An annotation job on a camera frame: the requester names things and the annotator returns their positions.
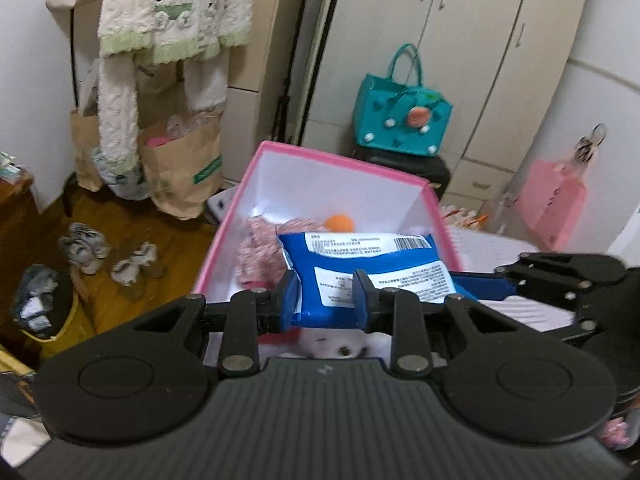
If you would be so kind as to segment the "pink floral fabric bow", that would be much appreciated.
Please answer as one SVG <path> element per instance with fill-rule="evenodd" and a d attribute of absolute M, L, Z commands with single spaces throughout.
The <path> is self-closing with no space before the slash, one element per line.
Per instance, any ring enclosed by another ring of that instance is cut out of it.
<path fill-rule="evenodd" d="M 249 218 L 247 225 L 248 234 L 236 252 L 236 278 L 241 285 L 267 288 L 277 285 L 286 271 L 280 234 L 328 230 L 321 222 L 304 218 L 279 224 L 256 216 Z"/>

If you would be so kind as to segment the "white fluffy cat plush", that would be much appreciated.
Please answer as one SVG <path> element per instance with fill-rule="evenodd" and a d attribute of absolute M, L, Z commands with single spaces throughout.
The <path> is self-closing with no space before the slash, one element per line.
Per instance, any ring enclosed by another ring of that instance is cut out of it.
<path fill-rule="evenodd" d="M 375 358 L 388 362 L 390 350 L 391 336 L 367 334 L 361 330 L 302 328 L 296 344 L 296 351 L 301 356 L 320 360 Z"/>

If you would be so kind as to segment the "orange plush ball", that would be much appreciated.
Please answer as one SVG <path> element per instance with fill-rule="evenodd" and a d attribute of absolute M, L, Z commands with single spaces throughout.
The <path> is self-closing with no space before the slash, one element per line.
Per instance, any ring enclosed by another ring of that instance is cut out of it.
<path fill-rule="evenodd" d="M 323 225 L 331 232 L 351 233 L 355 231 L 355 222 L 346 214 L 334 214 Z"/>

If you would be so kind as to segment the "striped table cloth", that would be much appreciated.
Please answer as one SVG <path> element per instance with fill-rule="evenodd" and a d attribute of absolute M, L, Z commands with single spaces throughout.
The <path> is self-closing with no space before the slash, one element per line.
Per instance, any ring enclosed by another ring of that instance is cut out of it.
<path fill-rule="evenodd" d="M 522 252 L 538 252 L 534 245 L 522 240 L 482 231 L 450 226 L 448 233 L 451 245 L 461 263 L 461 272 L 496 273 L 497 268 L 516 263 Z M 550 330 L 569 326 L 574 322 L 572 312 L 547 306 L 518 295 L 502 301 L 478 301 L 486 304 L 492 310 L 512 318 L 512 320 L 538 330 L 538 332 L 550 332 Z"/>

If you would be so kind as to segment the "pink paper bag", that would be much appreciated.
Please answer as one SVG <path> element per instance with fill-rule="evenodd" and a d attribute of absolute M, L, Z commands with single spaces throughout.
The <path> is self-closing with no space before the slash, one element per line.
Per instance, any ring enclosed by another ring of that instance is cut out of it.
<path fill-rule="evenodd" d="M 529 231 L 550 252 L 562 252 L 588 197 L 582 170 L 568 160 L 536 160 L 530 167 L 515 209 Z"/>

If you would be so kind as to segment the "colourful gift bag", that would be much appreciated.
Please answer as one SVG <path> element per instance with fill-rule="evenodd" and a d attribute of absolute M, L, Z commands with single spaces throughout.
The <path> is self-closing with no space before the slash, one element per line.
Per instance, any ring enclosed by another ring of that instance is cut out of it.
<path fill-rule="evenodd" d="M 456 205 L 444 205 L 440 207 L 440 216 L 447 226 L 459 229 L 480 231 L 488 220 L 487 214 L 479 214 L 474 209 L 465 209 Z"/>

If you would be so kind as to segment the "pink storage box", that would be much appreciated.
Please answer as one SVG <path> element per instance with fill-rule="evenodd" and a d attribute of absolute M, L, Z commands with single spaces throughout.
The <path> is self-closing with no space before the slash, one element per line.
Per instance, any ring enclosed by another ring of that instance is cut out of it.
<path fill-rule="evenodd" d="M 286 271 L 299 279 L 294 327 L 359 330 L 352 303 L 357 270 L 366 272 L 375 288 L 397 287 L 418 296 L 425 326 L 432 314 L 444 310 L 446 298 L 456 292 L 450 273 L 458 270 L 459 261 L 427 181 L 274 142 L 263 143 L 250 162 L 201 267 L 196 291 L 213 306 L 228 307 L 237 292 L 277 286 L 241 285 L 236 278 L 236 252 L 248 234 L 249 218 L 323 224 L 334 214 L 352 218 L 355 231 L 279 235 Z M 296 351 L 297 340 L 276 346 L 265 335 L 259 342 L 262 360 L 306 358 Z"/>

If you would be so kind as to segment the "black suitcase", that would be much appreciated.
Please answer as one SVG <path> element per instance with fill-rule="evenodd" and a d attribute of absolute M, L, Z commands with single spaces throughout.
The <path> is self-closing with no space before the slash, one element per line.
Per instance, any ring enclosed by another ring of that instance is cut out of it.
<path fill-rule="evenodd" d="M 439 200 L 447 191 L 451 179 L 446 162 L 438 155 L 411 155 L 356 144 L 352 149 L 352 157 L 427 180 Z"/>

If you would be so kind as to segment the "brown paper bag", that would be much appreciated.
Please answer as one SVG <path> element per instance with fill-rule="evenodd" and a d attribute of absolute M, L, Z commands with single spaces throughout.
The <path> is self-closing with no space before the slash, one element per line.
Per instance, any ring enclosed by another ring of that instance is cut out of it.
<path fill-rule="evenodd" d="M 146 128 L 139 153 L 152 202 L 179 220 L 204 211 L 224 183 L 219 118 L 175 114 Z"/>

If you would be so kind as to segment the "teal felt handbag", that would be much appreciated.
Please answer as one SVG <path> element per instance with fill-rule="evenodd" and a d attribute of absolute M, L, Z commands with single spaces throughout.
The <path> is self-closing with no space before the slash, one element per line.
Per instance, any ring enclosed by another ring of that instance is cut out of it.
<path fill-rule="evenodd" d="M 415 84 L 394 79 L 396 64 L 405 53 L 412 58 Z M 424 86 L 416 46 L 403 44 L 384 77 L 364 77 L 352 113 L 352 131 L 356 144 L 364 148 L 433 157 L 439 153 L 451 112 L 452 105 L 439 91 Z"/>

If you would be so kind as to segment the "cream fleece pajama pants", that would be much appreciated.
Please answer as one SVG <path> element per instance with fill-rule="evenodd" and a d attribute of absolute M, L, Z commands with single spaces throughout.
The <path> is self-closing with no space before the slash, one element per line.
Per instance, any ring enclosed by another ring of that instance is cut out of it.
<path fill-rule="evenodd" d="M 138 166 L 141 130 L 173 114 L 218 116 L 228 96 L 229 52 L 214 58 L 143 64 L 127 53 L 101 58 L 98 71 L 100 153 L 112 174 Z"/>

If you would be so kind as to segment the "wooden nightstand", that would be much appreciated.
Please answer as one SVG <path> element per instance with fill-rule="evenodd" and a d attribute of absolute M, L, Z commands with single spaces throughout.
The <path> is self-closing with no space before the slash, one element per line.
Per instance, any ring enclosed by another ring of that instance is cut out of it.
<path fill-rule="evenodd" d="M 9 310 L 25 269 L 29 266 L 32 236 L 40 221 L 32 184 L 25 172 L 15 183 L 1 180 L 1 309 Z"/>

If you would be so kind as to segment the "beige wardrobe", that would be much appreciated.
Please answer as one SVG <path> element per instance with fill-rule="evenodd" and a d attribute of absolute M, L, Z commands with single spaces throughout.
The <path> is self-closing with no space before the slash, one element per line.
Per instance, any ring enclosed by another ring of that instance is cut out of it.
<path fill-rule="evenodd" d="M 451 203 L 475 209 L 500 195 L 532 145 L 560 82 L 585 0 L 308 0 L 308 48 L 285 141 L 346 154 L 360 82 L 384 75 L 403 44 L 423 79 L 452 105 L 440 154 Z M 254 151 L 257 96 L 230 86 L 226 175 Z"/>

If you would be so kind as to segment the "cream fleece pajama jacket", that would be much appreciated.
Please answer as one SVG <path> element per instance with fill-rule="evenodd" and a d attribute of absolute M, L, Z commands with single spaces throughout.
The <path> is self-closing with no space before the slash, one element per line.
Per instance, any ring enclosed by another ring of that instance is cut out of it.
<path fill-rule="evenodd" d="M 152 64 L 216 58 L 250 41 L 253 0 L 102 0 L 100 55 Z"/>

